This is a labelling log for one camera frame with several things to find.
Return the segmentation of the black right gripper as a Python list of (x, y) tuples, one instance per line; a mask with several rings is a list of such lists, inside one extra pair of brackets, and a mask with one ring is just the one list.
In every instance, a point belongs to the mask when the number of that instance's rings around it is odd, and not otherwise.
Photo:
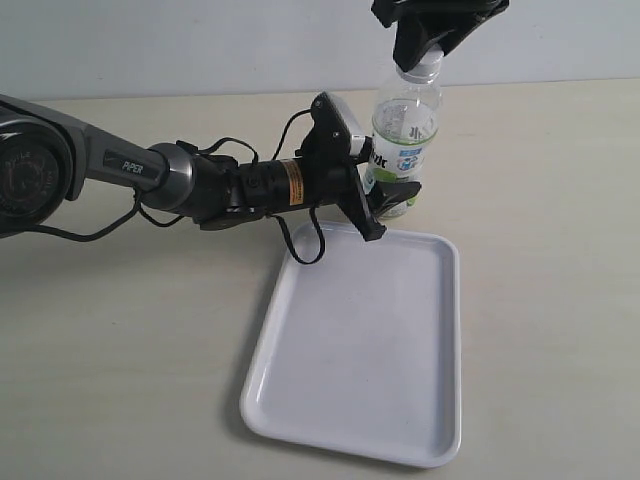
[(509, 4), (509, 1), (498, 0), (375, 0), (371, 12), (385, 28), (398, 22), (393, 59), (401, 71), (409, 72), (434, 46), (439, 47), (444, 56), (451, 54)]

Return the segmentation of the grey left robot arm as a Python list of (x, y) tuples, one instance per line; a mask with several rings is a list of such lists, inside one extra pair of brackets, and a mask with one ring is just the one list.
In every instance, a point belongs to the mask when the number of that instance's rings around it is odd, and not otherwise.
[(142, 148), (62, 112), (1, 99), (1, 232), (45, 232), (46, 220), (73, 201), (86, 180), (129, 187), (134, 208), (223, 230), (296, 210), (335, 205), (367, 241), (379, 239), (385, 211), (414, 197), (417, 182), (382, 182), (366, 190), (358, 166), (372, 140), (337, 96), (318, 95), (311, 131), (291, 159), (240, 163), (176, 141)]

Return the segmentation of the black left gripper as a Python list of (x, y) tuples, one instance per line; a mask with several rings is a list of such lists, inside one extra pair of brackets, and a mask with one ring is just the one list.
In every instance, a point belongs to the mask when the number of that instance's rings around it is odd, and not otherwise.
[(376, 181), (366, 198), (357, 166), (369, 161), (372, 149), (372, 138), (366, 137), (356, 155), (300, 151), (295, 158), (271, 161), (269, 212), (336, 205), (365, 241), (380, 239), (386, 228), (374, 216), (404, 214), (422, 185), (417, 181)]

